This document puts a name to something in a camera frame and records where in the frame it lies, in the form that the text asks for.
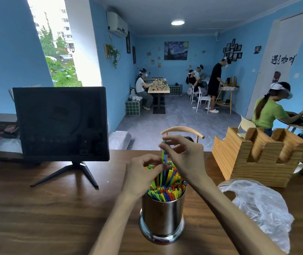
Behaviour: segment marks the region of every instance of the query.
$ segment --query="black monitor screen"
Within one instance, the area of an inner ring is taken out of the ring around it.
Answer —
[[[109,161],[104,87],[14,88],[23,156]]]

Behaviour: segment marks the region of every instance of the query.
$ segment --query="black shorts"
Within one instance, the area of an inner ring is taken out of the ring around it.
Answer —
[[[219,94],[219,86],[220,86],[219,82],[218,83],[209,82],[209,84],[208,84],[208,95],[217,97],[217,95]]]

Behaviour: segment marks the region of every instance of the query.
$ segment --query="air conditioner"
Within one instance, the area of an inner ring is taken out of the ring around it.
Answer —
[[[128,35],[128,24],[121,19],[115,12],[107,12],[108,30],[118,36]]]

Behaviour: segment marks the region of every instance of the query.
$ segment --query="ceiling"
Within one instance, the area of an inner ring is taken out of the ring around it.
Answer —
[[[215,34],[292,0],[95,0],[138,36]],[[184,20],[172,26],[174,20]]]

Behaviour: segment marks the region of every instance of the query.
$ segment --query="tiled box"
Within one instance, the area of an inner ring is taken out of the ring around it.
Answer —
[[[140,115],[141,101],[126,101],[126,115]]]
[[[178,85],[178,86],[169,85],[169,88],[171,90],[169,95],[180,95],[180,94],[182,94],[182,86],[181,85]]]

